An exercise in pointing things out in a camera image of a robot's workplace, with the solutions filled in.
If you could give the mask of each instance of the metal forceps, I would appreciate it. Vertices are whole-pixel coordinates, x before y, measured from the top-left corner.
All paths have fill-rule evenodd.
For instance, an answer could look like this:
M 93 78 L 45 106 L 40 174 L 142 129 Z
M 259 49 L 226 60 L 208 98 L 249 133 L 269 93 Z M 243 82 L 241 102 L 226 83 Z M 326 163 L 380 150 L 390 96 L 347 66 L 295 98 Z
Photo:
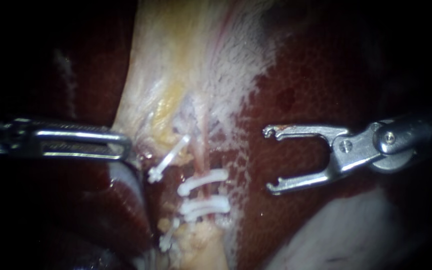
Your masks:
M 357 134 L 351 134 L 345 127 L 297 124 L 268 125 L 262 133 L 266 138 L 274 136 L 278 141 L 320 137 L 331 149 L 329 163 L 323 171 L 289 178 L 279 177 L 277 185 L 266 184 L 269 192 L 280 195 L 334 182 L 361 166 L 392 173 L 415 161 L 427 159 L 432 155 L 432 108 L 372 122 Z
M 0 122 L 0 156 L 124 161 L 131 140 L 106 127 L 15 118 Z
M 268 125 L 263 130 L 266 138 L 274 135 L 276 140 L 288 138 L 320 137 L 331 148 L 329 163 L 320 172 L 290 178 L 278 178 L 278 184 L 266 184 L 274 195 L 325 185 L 345 177 L 352 169 L 377 162 L 384 156 L 373 146 L 373 135 L 380 123 L 372 123 L 365 131 L 351 135 L 344 127 L 328 125 Z

